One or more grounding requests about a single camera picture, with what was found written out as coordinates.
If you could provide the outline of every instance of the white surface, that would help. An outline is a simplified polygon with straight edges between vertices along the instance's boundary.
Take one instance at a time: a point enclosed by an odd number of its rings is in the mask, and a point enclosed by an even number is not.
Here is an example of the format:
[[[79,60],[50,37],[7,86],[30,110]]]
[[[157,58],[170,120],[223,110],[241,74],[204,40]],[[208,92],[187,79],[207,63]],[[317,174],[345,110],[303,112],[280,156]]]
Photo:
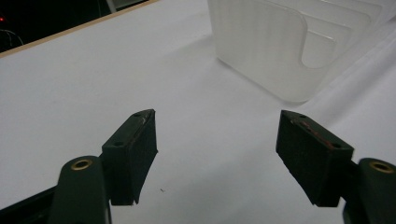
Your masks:
[[[396,33],[303,105],[216,59],[206,0],[162,0],[0,59],[0,207],[101,153],[134,112],[157,111],[157,155],[121,223],[341,224],[312,206],[276,155],[281,109],[305,113],[396,163]]]
[[[311,99],[334,68],[344,72],[362,56],[352,49],[372,47],[366,39],[396,15],[394,0],[207,1],[218,57],[291,102]]]

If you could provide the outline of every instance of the clear plastic box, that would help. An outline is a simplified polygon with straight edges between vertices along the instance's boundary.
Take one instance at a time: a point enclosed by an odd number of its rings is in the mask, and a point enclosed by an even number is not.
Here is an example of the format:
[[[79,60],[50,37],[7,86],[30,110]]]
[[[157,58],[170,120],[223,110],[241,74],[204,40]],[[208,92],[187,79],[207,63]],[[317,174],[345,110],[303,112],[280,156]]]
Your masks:
[[[208,5],[218,57],[280,98],[303,102],[359,59],[365,52],[360,49],[369,49],[364,39],[396,15],[395,2],[208,0]]]

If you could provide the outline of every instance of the screw hole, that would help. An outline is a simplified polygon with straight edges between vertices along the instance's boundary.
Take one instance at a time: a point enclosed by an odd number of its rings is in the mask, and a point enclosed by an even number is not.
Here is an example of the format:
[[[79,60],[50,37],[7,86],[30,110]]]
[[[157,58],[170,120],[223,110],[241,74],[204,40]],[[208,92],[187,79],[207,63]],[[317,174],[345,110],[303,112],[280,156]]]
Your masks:
[[[372,168],[374,168],[375,170],[377,170],[379,172],[382,172],[382,173],[385,173],[385,174],[394,173],[394,170],[390,166],[386,165],[383,162],[372,161],[372,162],[370,162],[370,165],[371,165]]]
[[[338,143],[332,143],[332,146],[336,147],[336,148],[341,148],[341,145]]]
[[[115,147],[122,147],[123,146],[123,142],[116,142],[114,143]]]
[[[85,170],[85,169],[87,169],[90,165],[92,165],[92,161],[91,161],[91,160],[80,160],[80,161],[76,161],[76,162],[73,163],[73,165],[72,165],[72,170],[74,170],[74,171]]]

